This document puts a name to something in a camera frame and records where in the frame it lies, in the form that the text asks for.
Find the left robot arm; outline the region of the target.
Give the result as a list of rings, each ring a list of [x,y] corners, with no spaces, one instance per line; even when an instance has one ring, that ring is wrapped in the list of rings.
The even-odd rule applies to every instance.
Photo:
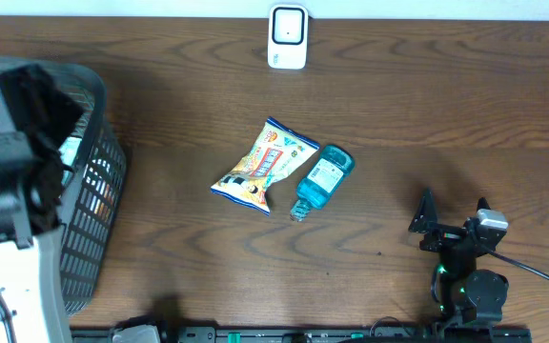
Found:
[[[60,146],[82,108],[40,66],[0,71],[0,342],[69,342]]]

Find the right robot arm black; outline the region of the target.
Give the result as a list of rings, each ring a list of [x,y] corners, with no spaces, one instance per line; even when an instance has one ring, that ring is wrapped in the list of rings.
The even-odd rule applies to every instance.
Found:
[[[485,198],[462,226],[442,224],[432,192],[423,191],[408,231],[422,234],[419,248],[439,257],[431,293],[442,318],[432,325],[434,335],[443,339],[454,331],[490,331],[502,319],[509,282],[499,273],[480,269],[477,260],[495,249],[508,226],[505,215],[491,209]]]

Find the teal mouthwash bottle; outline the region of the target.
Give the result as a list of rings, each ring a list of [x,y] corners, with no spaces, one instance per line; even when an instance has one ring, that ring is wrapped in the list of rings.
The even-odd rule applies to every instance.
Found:
[[[327,145],[296,188],[297,201],[290,217],[302,222],[312,210],[322,210],[355,168],[356,161],[342,148]]]

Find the teal wet wipes pack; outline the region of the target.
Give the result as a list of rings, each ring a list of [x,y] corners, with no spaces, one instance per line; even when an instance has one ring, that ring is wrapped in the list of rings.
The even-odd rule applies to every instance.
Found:
[[[61,153],[61,161],[67,167],[63,172],[63,178],[61,181],[64,188],[68,187],[77,170],[76,162],[81,141],[81,138],[70,136],[59,148],[59,152]]]

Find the yellow snack bag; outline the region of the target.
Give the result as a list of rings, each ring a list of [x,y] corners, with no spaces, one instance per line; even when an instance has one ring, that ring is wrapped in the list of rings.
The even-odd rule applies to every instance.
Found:
[[[287,178],[319,149],[315,140],[269,117],[250,151],[211,185],[211,191],[269,215],[267,189]]]

